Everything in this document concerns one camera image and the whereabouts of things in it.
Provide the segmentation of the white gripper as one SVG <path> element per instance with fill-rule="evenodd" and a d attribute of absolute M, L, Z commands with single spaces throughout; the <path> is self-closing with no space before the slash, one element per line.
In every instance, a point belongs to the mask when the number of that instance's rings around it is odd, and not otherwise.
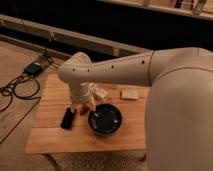
<path fill-rule="evenodd" d="M 69 85 L 70 100 L 73 104 L 84 104 L 91 110 L 96 110 L 96 103 L 91 99 L 91 90 L 89 83 L 74 83 Z"/>

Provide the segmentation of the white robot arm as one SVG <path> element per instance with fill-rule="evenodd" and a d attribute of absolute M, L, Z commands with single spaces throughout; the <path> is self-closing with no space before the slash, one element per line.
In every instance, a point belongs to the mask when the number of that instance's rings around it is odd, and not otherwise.
<path fill-rule="evenodd" d="M 213 52 L 187 47 L 93 63 L 77 52 L 58 69 L 73 106 L 92 83 L 147 86 L 147 171 L 213 171 Z"/>

